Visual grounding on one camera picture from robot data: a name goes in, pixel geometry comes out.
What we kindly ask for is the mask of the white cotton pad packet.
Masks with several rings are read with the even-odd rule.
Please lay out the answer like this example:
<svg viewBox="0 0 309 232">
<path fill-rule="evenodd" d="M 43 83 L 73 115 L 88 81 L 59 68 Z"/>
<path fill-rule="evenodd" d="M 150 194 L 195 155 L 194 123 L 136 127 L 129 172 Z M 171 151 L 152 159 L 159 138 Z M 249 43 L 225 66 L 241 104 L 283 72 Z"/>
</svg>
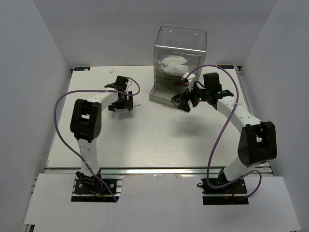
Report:
<svg viewBox="0 0 309 232">
<path fill-rule="evenodd" d="M 158 61 L 158 64 L 166 65 L 184 65 L 188 60 L 182 56 L 168 55 Z"/>
<path fill-rule="evenodd" d="M 166 65 L 161 66 L 161 69 L 168 74 L 181 75 L 181 76 L 186 74 L 189 70 L 189 68 L 186 65 Z"/>
</svg>

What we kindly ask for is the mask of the clear acrylic drawer organizer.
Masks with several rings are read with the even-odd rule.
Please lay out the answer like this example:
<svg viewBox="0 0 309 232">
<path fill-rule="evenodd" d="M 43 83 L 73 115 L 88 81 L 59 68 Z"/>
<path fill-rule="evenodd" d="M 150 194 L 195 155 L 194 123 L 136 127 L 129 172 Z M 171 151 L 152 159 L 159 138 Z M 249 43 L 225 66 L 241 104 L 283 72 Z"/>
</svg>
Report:
<svg viewBox="0 0 309 232">
<path fill-rule="evenodd" d="M 207 53 L 207 31 L 193 27 L 162 25 L 154 46 L 154 86 L 149 99 L 174 107 L 172 97 L 183 93 L 186 73 L 199 78 Z"/>
</svg>

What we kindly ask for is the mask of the black gold compact case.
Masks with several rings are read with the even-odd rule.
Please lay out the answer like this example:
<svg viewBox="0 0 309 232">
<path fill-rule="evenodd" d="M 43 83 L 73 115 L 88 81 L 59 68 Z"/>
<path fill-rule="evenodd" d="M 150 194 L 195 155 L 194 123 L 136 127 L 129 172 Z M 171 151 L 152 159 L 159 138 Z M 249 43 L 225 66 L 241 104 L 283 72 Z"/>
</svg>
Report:
<svg viewBox="0 0 309 232">
<path fill-rule="evenodd" d="M 181 94 L 176 94 L 171 97 L 171 101 L 174 103 L 175 106 L 179 106 L 182 103 Z"/>
</svg>

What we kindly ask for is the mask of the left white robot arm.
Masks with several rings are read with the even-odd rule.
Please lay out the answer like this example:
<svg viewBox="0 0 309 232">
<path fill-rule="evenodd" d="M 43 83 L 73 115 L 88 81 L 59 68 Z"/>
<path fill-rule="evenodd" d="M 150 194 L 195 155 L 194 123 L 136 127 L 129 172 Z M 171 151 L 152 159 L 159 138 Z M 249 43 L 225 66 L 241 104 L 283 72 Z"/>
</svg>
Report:
<svg viewBox="0 0 309 232">
<path fill-rule="evenodd" d="M 129 77 L 118 76 L 116 81 L 104 87 L 104 91 L 88 99 L 77 99 L 70 122 L 70 131 L 77 140 L 82 167 L 76 173 L 78 179 L 92 193 L 101 190 L 102 181 L 98 178 L 100 167 L 97 158 L 97 138 L 102 129 L 102 111 L 133 110 L 133 93 L 128 91 Z"/>
</svg>

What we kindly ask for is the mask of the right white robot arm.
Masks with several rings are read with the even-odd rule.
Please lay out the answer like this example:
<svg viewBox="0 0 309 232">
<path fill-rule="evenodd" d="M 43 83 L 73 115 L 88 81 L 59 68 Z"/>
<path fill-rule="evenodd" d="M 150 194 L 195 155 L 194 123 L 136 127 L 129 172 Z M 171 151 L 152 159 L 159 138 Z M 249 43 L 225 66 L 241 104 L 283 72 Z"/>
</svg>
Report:
<svg viewBox="0 0 309 232">
<path fill-rule="evenodd" d="M 205 74 L 202 87 L 197 86 L 196 76 L 188 72 L 184 74 L 182 81 L 188 88 L 179 96 L 179 109 L 188 112 L 199 102 L 207 102 L 226 116 L 227 122 L 232 123 L 240 133 L 237 157 L 220 171 L 213 188 L 228 193 L 235 188 L 236 181 L 240 178 L 260 164 L 277 157 L 275 125 L 254 117 L 238 103 L 237 97 L 230 90 L 223 90 L 218 73 Z"/>
</svg>

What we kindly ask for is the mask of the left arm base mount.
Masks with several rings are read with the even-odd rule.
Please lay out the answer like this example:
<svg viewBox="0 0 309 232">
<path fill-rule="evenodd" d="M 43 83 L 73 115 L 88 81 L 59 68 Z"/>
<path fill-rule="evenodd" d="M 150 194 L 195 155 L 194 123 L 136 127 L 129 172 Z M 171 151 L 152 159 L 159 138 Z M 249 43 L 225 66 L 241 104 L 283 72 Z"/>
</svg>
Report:
<svg viewBox="0 0 309 232">
<path fill-rule="evenodd" d="M 120 197 L 122 189 L 122 179 L 110 178 L 103 179 L 108 185 L 115 199 L 110 194 L 106 186 L 98 180 L 94 184 L 87 183 L 79 178 L 75 178 L 71 201 L 72 202 L 95 202 L 95 203 L 116 203 Z"/>
</svg>

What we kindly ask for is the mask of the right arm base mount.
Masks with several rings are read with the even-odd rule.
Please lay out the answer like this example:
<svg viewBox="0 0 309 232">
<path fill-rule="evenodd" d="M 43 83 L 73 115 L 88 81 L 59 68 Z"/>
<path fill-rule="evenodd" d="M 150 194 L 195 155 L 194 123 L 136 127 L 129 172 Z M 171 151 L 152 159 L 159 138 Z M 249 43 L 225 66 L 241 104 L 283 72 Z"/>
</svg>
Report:
<svg viewBox="0 0 309 232">
<path fill-rule="evenodd" d="M 206 179 L 197 187 L 202 189 L 204 205 L 248 205 L 247 189 L 243 179 L 224 188 L 211 188 Z"/>
</svg>

